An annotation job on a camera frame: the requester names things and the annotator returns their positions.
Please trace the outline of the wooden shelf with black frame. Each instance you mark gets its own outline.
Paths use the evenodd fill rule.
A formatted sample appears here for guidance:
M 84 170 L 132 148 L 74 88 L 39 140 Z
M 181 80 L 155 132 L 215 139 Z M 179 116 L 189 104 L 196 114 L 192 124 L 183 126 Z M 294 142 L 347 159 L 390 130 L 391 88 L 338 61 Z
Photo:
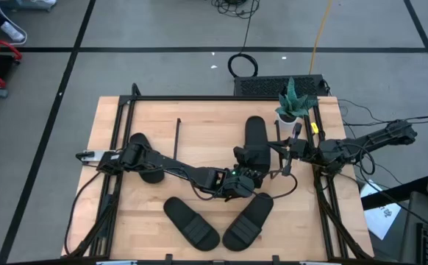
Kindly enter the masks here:
M 246 121 L 246 118 L 234 123 L 183 121 L 176 159 L 192 166 L 231 168 L 237 163 L 233 149 L 244 146 L 246 134 L 252 131 L 246 128 Z

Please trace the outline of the white paper sheet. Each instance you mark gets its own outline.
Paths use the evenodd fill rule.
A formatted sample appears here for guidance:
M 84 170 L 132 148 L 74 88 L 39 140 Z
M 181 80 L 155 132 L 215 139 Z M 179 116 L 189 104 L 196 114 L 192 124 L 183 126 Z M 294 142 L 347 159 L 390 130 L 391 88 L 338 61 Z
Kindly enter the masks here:
M 364 198 L 382 191 L 373 180 L 369 180 L 371 185 L 365 184 L 360 191 L 360 197 Z M 390 230 L 391 225 L 395 221 L 402 208 L 396 203 L 392 203 L 378 208 L 364 210 L 365 220 L 368 229 L 380 240 L 383 240 Z

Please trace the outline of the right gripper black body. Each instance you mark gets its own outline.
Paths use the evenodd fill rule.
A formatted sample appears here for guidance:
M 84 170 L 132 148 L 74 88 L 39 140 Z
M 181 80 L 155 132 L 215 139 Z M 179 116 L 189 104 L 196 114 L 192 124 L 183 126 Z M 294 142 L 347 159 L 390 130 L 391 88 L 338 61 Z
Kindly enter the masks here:
M 292 130 L 292 136 L 282 140 L 282 159 L 285 163 L 282 167 L 282 176 L 287 176 L 291 171 L 292 160 L 300 160 L 309 155 L 308 141 L 299 139 L 302 130 L 302 124 L 295 124 Z

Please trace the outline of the black computer case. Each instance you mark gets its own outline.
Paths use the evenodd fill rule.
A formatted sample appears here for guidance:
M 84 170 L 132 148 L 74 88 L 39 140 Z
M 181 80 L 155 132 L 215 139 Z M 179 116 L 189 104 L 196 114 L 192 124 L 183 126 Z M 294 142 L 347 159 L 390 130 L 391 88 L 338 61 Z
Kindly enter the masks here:
M 234 81 L 235 96 L 269 96 L 277 97 L 286 93 L 289 79 L 294 79 L 298 97 L 328 96 L 327 81 L 321 74 L 265 77 L 236 77 Z

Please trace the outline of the black desk bar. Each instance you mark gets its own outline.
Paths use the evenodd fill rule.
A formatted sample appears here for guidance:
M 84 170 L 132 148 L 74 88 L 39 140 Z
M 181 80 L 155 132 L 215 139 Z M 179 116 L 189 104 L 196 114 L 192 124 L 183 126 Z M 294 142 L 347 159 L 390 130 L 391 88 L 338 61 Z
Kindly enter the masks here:
M 408 200 L 412 192 L 428 195 L 427 186 L 428 177 L 422 177 L 409 183 L 389 188 L 385 191 L 374 190 L 373 194 L 366 195 L 361 199 L 363 210 L 367 211 L 389 205 L 391 203 Z

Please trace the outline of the green plant in white pot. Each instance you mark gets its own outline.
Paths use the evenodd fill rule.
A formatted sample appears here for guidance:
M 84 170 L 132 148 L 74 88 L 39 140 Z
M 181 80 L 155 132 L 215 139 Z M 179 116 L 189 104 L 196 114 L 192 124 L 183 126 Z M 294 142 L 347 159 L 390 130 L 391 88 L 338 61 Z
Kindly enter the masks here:
M 275 110 L 277 121 L 281 131 L 292 131 L 302 124 L 304 118 L 310 114 L 310 109 L 318 106 L 316 96 L 307 94 L 299 96 L 296 92 L 296 82 L 290 77 L 285 90 L 279 94 L 279 107 Z

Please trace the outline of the black aluminium rig frame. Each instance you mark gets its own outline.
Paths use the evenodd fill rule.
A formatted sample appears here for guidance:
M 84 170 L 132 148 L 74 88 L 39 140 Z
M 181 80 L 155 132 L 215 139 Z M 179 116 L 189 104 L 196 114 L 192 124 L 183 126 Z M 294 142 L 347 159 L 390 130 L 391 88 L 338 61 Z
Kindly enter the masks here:
M 260 116 L 271 140 L 284 138 L 276 119 L 277 99 L 235 96 L 102 96 L 96 106 L 88 150 L 121 149 L 134 133 L 147 136 L 151 146 L 167 157 L 177 157 L 179 129 L 189 123 L 234 123 Z M 296 161 L 290 177 L 267 178 L 262 191 L 274 198 L 263 230 L 246 250 L 224 246 L 203 252 L 192 247 L 165 215 L 163 205 L 178 197 L 223 233 L 247 206 L 247 199 L 208 200 L 190 184 L 166 175 L 158 184 L 140 175 L 99 174 L 94 163 L 83 166 L 77 200 L 63 254 L 72 258 L 231 264 L 325 261 L 352 256 L 352 250 L 320 209 L 317 175 L 307 163 Z

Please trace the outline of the black rubber slide sandal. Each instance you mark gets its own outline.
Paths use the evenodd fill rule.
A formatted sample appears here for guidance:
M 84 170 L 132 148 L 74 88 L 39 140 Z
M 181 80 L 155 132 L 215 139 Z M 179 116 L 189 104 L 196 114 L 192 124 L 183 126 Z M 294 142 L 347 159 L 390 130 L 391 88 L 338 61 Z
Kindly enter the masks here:
M 271 151 L 265 121 L 260 116 L 251 116 L 245 124 L 243 148 L 236 146 L 234 156 L 240 165 L 265 174 L 271 166 Z
M 149 143 L 149 140 L 141 132 L 137 132 L 134 135 L 132 135 L 130 137 L 129 142 L 130 143 L 140 143 L 140 144 L 143 144 L 143 145 L 145 145 L 151 149 L 151 145 Z M 165 177 L 163 170 L 157 170 L 157 171 L 153 171 L 153 172 L 149 172 L 149 173 L 140 172 L 139 175 L 144 182 L 150 183 L 150 184 L 159 183 Z
M 195 212 L 178 197 L 170 197 L 163 205 L 165 215 L 177 230 L 200 251 L 211 251 L 220 243 L 218 232 L 199 213 Z
M 258 194 L 226 229 L 222 243 L 231 251 L 239 252 L 252 245 L 260 235 L 274 201 L 267 193 Z

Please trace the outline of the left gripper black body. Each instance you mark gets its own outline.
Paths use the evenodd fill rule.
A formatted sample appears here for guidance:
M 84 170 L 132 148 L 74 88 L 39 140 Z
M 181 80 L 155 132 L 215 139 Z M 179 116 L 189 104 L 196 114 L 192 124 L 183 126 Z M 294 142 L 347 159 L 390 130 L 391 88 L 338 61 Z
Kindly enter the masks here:
M 225 179 L 221 186 L 221 196 L 226 200 L 248 198 L 253 194 L 253 190 L 253 179 L 244 176 L 234 176 Z

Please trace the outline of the grey chair base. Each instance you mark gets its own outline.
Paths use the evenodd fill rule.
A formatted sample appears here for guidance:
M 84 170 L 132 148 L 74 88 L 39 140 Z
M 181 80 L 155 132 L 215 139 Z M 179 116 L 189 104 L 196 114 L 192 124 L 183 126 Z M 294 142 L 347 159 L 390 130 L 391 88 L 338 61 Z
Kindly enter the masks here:
M 57 0 L 0 0 L 0 7 L 8 10 L 45 10 L 50 11 Z

